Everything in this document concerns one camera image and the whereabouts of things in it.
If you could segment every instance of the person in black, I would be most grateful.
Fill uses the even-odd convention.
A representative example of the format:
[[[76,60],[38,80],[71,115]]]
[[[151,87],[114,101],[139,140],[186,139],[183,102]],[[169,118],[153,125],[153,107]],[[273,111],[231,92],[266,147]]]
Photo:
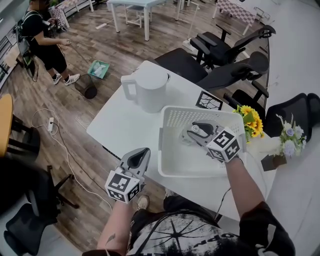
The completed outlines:
[[[293,242],[243,162],[235,157],[225,165],[228,193],[240,216],[239,235],[223,231],[201,206],[166,189],[160,213],[147,211],[145,195],[135,213],[132,201],[117,201],[97,249],[82,256],[294,256]]]
[[[69,75],[65,57],[58,47],[58,45],[70,45],[71,41],[48,37],[48,23],[54,23],[55,19],[51,18],[46,22],[39,13],[39,11],[47,10],[48,7],[49,1],[47,0],[29,2],[29,7],[22,19],[22,36],[27,39],[30,51],[43,61],[46,71],[52,77],[53,84],[56,85],[63,78],[64,84],[68,86],[76,82],[80,74]]]

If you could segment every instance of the white sneaker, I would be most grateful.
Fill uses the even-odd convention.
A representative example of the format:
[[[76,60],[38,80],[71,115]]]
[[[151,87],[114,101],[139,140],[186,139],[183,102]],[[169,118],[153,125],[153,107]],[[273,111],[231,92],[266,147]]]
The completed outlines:
[[[56,74],[56,78],[52,79],[53,84],[56,85],[57,83],[59,83],[59,80],[62,78],[62,75],[60,75],[59,73]]]
[[[138,203],[138,208],[136,209],[136,211],[139,211],[140,209],[146,210],[149,206],[149,196],[147,195],[140,196],[137,203]]]
[[[167,197],[176,197],[176,196],[178,196],[178,194],[176,194],[175,192],[167,188],[165,189],[164,199],[166,199]]]
[[[68,81],[64,81],[65,86],[75,83],[80,78],[80,74],[69,75]]]

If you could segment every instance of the black t-shirt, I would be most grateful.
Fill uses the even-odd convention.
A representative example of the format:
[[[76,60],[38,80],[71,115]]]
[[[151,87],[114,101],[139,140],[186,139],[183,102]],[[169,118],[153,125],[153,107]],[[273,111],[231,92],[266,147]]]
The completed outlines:
[[[150,234],[153,222],[139,233],[128,256],[135,255]],[[110,256],[118,253],[108,251]],[[92,250],[82,256],[106,256],[105,250]],[[148,256],[294,256],[295,247],[288,233],[265,202],[245,213],[240,220],[240,235],[225,232],[198,216],[177,214],[163,220],[151,234],[139,255]]]
[[[22,36],[26,37],[30,45],[31,52],[45,51],[47,45],[39,45],[35,36],[43,31],[45,37],[49,36],[49,26],[44,24],[42,16],[37,11],[27,11],[24,23],[22,25]]]

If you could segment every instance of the small black picture frame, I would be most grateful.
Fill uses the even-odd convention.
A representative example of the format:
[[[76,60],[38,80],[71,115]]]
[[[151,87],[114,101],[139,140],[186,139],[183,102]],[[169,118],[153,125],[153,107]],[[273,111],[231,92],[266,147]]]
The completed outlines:
[[[202,91],[196,102],[196,106],[208,110],[221,110],[223,101],[209,93]]]

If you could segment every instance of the white plastic basket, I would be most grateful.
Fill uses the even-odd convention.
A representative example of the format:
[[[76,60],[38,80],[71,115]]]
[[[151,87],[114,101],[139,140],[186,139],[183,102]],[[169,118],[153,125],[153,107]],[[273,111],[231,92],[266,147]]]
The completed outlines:
[[[185,125],[197,120],[214,120],[229,127],[237,136],[240,152],[246,152],[242,117],[237,113],[204,108],[166,106],[161,112],[158,171],[164,177],[203,178],[226,176],[226,165],[206,155],[198,145],[183,145],[179,135]]]

